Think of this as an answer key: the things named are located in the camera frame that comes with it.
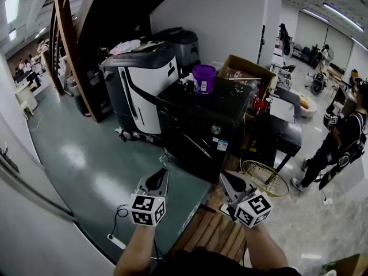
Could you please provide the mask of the open brown cardboard box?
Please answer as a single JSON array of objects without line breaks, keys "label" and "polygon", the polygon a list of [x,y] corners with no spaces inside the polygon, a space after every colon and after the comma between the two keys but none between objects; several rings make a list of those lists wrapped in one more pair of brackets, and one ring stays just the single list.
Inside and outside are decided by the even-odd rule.
[{"label": "open brown cardboard box", "polygon": [[259,112],[252,108],[254,97],[257,95],[259,99],[265,100],[269,87],[275,79],[276,74],[259,66],[251,61],[242,59],[235,55],[229,55],[223,66],[221,67],[218,76],[220,78],[227,77],[252,77],[261,78],[261,80],[230,80],[234,83],[236,88],[250,88],[249,101],[246,108],[246,113],[251,117],[256,117]]}]

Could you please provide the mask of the wooden slatted pallet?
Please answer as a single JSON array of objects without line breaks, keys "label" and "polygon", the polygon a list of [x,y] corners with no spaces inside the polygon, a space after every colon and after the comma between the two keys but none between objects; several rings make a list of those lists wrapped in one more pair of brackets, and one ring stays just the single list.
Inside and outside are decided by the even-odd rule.
[{"label": "wooden slatted pallet", "polygon": [[168,256],[172,257],[181,251],[192,252],[196,248],[204,248],[241,262],[247,249],[244,229],[228,216],[201,205]]}]

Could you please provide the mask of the white powder pile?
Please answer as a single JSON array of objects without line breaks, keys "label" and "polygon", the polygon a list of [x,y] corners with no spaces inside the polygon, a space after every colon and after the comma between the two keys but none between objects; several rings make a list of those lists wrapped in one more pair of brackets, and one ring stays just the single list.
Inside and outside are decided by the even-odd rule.
[{"label": "white powder pile", "polygon": [[194,76],[192,73],[189,73],[187,76],[183,77],[183,78],[180,78],[178,79],[178,83],[180,85],[185,85],[187,86],[189,83],[192,83],[194,80]]}]

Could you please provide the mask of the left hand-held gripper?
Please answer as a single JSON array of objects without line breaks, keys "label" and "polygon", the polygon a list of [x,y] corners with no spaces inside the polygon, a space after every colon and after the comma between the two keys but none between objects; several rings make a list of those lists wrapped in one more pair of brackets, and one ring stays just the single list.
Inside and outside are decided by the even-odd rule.
[{"label": "left hand-held gripper", "polygon": [[129,202],[129,215],[133,224],[157,226],[166,214],[166,194],[170,173],[161,168],[142,177]]}]

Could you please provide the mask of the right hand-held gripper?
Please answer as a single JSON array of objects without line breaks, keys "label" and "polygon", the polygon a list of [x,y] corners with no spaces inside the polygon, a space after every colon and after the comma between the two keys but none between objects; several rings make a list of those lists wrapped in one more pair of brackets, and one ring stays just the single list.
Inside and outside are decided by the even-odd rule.
[{"label": "right hand-held gripper", "polygon": [[250,180],[236,171],[222,171],[220,183],[229,202],[239,198],[241,193],[251,193],[242,202],[235,202],[235,206],[228,206],[228,213],[232,220],[252,228],[268,218],[273,210],[273,204],[265,192],[255,191]]}]

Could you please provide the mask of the white power strip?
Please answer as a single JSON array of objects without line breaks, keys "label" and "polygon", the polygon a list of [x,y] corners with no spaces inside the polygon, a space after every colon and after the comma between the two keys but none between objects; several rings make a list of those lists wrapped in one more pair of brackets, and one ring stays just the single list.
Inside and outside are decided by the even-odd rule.
[{"label": "white power strip", "polygon": [[113,236],[112,234],[108,234],[107,238],[121,250],[126,249],[127,246],[122,241],[120,241],[118,238]]}]

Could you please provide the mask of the pink packet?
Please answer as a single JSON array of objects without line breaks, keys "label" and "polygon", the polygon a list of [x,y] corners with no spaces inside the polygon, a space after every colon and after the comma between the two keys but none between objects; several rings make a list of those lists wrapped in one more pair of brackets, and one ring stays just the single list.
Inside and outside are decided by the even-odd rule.
[{"label": "pink packet", "polygon": [[111,55],[124,54],[124,53],[128,53],[128,52],[132,52],[140,46],[141,46],[141,41],[139,39],[130,40],[130,41],[126,41],[126,42],[123,42],[123,43],[119,43],[117,46],[112,48],[109,51],[109,53]]}]

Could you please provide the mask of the beige plastic part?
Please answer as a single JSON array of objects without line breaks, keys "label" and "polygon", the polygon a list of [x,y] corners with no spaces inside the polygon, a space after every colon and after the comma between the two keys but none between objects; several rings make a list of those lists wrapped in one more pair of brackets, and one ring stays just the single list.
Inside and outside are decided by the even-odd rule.
[{"label": "beige plastic part", "polygon": [[145,41],[141,42],[139,47],[136,47],[132,52],[149,52],[166,45],[165,41]]}]

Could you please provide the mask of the grey black machine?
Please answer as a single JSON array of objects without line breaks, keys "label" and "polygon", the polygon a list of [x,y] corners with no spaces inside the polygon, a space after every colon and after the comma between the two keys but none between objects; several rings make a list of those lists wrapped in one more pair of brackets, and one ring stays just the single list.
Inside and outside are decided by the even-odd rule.
[{"label": "grey black machine", "polygon": [[165,41],[175,52],[179,76],[189,75],[201,64],[197,35],[182,27],[168,28],[152,35],[153,40]]}]

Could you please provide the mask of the red tool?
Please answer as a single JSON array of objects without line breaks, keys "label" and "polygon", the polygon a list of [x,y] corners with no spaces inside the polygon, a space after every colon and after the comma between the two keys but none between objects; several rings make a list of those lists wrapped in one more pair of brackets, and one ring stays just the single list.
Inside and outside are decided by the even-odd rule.
[{"label": "red tool", "polygon": [[268,106],[269,106],[269,103],[267,101],[259,99],[257,95],[254,97],[252,108],[256,110],[257,112],[263,112],[263,113],[267,112]]}]

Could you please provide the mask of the person's black clothing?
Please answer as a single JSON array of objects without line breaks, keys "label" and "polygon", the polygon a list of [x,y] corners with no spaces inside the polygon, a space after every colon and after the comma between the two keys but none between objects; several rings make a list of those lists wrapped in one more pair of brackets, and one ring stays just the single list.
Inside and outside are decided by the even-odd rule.
[{"label": "person's black clothing", "polygon": [[221,254],[198,248],[193,252],[178,251],[159,264],[151,276],[301,276],[294,268],[283,267],[261,271],[244,267]]}]

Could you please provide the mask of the white desk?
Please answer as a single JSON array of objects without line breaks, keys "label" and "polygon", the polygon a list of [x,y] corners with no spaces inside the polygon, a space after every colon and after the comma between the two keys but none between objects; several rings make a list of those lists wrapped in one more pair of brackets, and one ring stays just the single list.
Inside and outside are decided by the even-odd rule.
[{"label": "white desk", "polygon": [[15,95],[20,104],[22,114],[28,120],[26,112],[29,111],[31,115],[34,115],[33,111],[38,106],[38,102],[30,90],[30,83],[26,81],[19,84],[15,90]]}]

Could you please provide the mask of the large brown cardboard box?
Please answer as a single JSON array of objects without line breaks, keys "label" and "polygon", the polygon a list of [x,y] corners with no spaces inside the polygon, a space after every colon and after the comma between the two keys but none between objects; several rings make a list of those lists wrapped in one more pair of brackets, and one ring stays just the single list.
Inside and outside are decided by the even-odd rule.
[{"label": "large brown cardboard box", "polygon": [[368,254],[356,254],[323,266],[324,276],[368,276]]}]

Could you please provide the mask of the person's right forearm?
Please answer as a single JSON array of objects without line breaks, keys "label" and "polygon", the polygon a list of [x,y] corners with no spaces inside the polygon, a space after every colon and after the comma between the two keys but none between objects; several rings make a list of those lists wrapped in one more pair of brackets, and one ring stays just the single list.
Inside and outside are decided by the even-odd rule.
[{"label": "person's right forearm", "polygon": [[254,269],[270,271],[288,267],[288,260],[263,223],[249,228],[243,225],[250,262]]}]

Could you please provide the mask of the ceiling light strip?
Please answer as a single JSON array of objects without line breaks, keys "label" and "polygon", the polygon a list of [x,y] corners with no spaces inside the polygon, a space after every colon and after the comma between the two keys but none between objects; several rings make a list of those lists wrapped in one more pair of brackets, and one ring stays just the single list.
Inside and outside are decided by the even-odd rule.
[{"label": "ceiling light strip", "polygon": [[357,39],[351,36],[351,39],[354,43],[358,44],[361,48],[368,52],[368,48],[366,48],[363,44],[361,44]]},{"label": "ceiling light strip", "polygon": [[325,2],[323,3],[323,6],[326,7],[327,9],[329,9],[330,11],[332,11],[333,13],[337,14],[338,16],[340,16],[342,19],[346,20],[348,23],[350,23],[355,28],[357,28],[360,32],[364,32],[364,28],[363,28],[362,25],[360,25],[358,22],[353,20],[351,17],[344,14],[342,11],[338,10],[337,8],[327,4]]},{"label": "ceiling light strip", "polygon": [[326,19],[326,18],[324,18],[324,17],[322,17],[322,16],[320,16],[320,15],[318,15],[317,13],[315,13],[315,12],[312,12],[312,11],[310,11],[310,10],[308,10],[308,9],[305,9],[305,8],[303,8],[302,9],[302,11],[304,12],[304,13],[306,13],[306,14],[308,14],[308,15],[310,15],[310,16],[312,16],[312,17],[314,17],[314,18],[317,18],[318,20],[321,20],[321,21],[323,21],[323,22],[325,22],[325,23],[329,23],[329,20],[328,19]]}]

